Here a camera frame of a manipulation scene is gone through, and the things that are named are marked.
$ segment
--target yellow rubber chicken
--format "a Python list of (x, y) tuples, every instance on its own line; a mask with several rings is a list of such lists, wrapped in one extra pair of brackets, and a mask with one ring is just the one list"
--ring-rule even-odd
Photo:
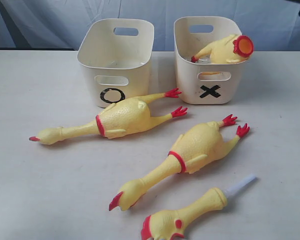
[(177, 173), (193, 174), (205, 165), (225, 157), (250, 130), (247, 123), (243, 128), (238, 126), (235, 137), (224, 142), (219, 128), (234, 125), (236, 119), (230, 114), (222, 121), (200, 123), (181, 134), (163, 163), (145, 177), (128, 181), (119, 189), (109, 204), (109, 211), (117, 206), (126, 211), (152, 186), (168, 176)]
[(164, 93), (135, 96), (112, 103), (100, 112), (95, 120), (85, 125), (46, 128), (40, 131), (37, 136), (30, 137), (29, 140), (51, 145), (58, 141), (88, 134), (99, 134), (108, 139), (114, 139), (145, 132), (172, 118), (187, 114), (187, 108), (182, 109), (182, 106), (180, 106), (167, 115), (151, 116), (147, 104), (160, 98), (178, 98), (181, 94), (178, 90), (178, 88), (175, 88)]
[(220, 40), (209, 43), (192, 56), (191, 62), (210, 55), (212, 64), (237, 64), (247, 60), (254, 51), (252, 40), (246, 35), (231, 34)]
[(210, 188), (202, 197), (192, 204), (178, 210), (161, 210), (145, 218), (141, 230), (141, 239), (173, 240), (184, 238), (186, 227), (201, 215), (222, 210), (238, 192), (250, 182), (257, 179), (253, 174), (245, 177), (234, 186), (221, 190)]

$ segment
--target white backdrop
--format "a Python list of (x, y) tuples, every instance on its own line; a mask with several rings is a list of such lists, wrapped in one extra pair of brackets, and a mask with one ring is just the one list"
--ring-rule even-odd
[(1, 0), (34, 48), (74, 48), (95, 21), (137, 18), (154, 24), (154, 51), (173, 51), (184, 16), (234, 20), (257, 51), (300, 51), (300, 4), (286, 0)]

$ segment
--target white plastic basket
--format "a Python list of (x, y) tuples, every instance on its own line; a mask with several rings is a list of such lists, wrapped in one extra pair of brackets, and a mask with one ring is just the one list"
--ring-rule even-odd
[(154, 26), (145, 20), (107, 18), (90, 27), (77, 59), (96, 105), (148, 94), (153, 43)]
[[(213, 26), (212, 32), (191, 33), (195, 25)], [(176, 84), (180, 98), (189, 104), (224, 104), (236, 93), (244, 64), (192, 63), (195, 55), (209, 43), (241, 31), (231, 19), (220, 16), (187, 16), (174, 22)]]

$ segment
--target basket handle hole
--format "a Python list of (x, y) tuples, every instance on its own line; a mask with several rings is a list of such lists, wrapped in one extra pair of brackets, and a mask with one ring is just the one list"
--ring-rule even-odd
[(214, 26), (212, 25), (191, 25), (189, 26), (189, 32), (191, 34), (200, 34), (200, 33), (212, 33)]
[(139, 31), (133, 27), (115, 27), (113, 33), (118, 36), (138, 36)]
[(231, 78), (231, 73), (228, 71), (203, 71), (197, 77), (203, 82), (228, 81)]
[(124, 76), (102, 76), (94, 77), (94, 80), (100, 85), (106, 86), (127, 86), (129, 84), (128, 78)]

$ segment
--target black circle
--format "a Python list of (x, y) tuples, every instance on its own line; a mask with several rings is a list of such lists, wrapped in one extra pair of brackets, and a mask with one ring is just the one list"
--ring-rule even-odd
[[(107, 92), (109, 92), (110, 90), (112, 90), (112, 91), (118, 91), (118, 92), (120, 93), (121, 97), (120, 97), (120, 99), (119, 99), (118, 101), (109, 101), (109, 100), (105, 99), (105, 94), (106, 94)], [(125, 95), (124, 92), (121, 91), (120, 89), (113, 88), (113, 87), (108, 87), (108, 88), (106, 88), (105, 90), (103, 90), (103, 91), (100, 93), (100, 98), (101, 98), (102, 101), (104, 101), (104, 102), (107, 103), (107, 104), (113, 104), (113, 103), (116, 104), (116, 103), (118, 103), (118, 102), (120, 102), (120, 101), (126, 99), (126, 95)]]

